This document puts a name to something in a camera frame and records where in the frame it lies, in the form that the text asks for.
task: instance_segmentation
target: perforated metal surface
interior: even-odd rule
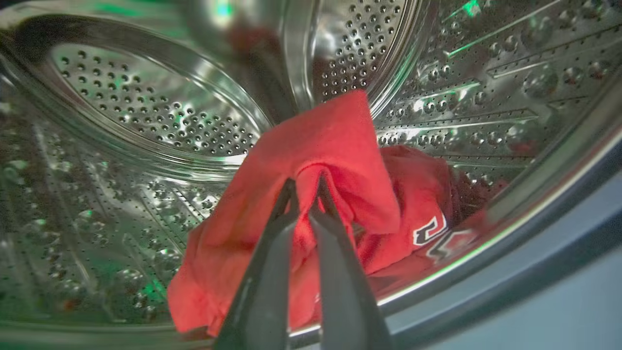
[[[397,62],[400,23],[418,2],[324,3],[313,43],[318,102],[377,83],[382,67]],[[512,181],[578,121],[620,66],[620,10],[596,0],[440,2],[415,69],[375,116],[379,145],[442,157],[474,185]],[[269,127],[257,95],[231,88],[232,72],[220,64],[203,75],[167,65],[150,39],[123,47],[110,39],[126,34],[133,35],[55,42],[37,62],[47,88],[64,94],[80,118],[41,112],[1,80],[2,319],[171,327],[165,286],[187,232],[209,217],[228,183],[183,178],[176,162],[220,166]],[[111,142],[85,141],[61,121],[89,137],[109,133]],[[165,166],[147,167],[163,155]]]

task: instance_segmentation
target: dark red fabric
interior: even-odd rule
[[[268,131],[236,173],[213,215],[192,230],[168,288],[177,329],[220,330],[284,181],[296,180],[300,220],[290,267],[289,322],[318,315],[318,261],[307,213],[321,174],[367,274],[442,235],[460,216],[441,159],[403,146],[379,149],[363,92],[351,92]],[[364,227],[353,237],[352,223]]]

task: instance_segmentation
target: red garment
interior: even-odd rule
[[[379,149],[366,95],[342,95],[262,135],[213,215],[191,231],[168,289],[179,331],[207,325],[218,333],[288,177],[296,180],[301,213],[291,255],[290,327],[317,314],[318,259],[307,213],[323,173],[353,243],[352,223],[365,228],[356,251],[367,274],[425,246],[459,212],[445,161],[403,146]]]

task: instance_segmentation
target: red fabric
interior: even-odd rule
[[[351,92],[263,134],[209,220],[192,230],[168,288],[177,329],[220,330],[279,191],[296,180],[300,220],[290,267],[289,322],[318,315],[318,261],[307,213],[321,174],[367,274],[442,235],[460,214],[446,163],[403,146],[379,149],[366,95]]]

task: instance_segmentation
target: stainless steel drum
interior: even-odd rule
[[[590,113],[619,81],[618,1],[49,0],[0,26],[0,338],[32,347],[209,344],[166,308],[187,232],[263,132],[341,93],[366,89],[380,146],[511,182],[485,241],[370,279],[387,310],[620,138]]]

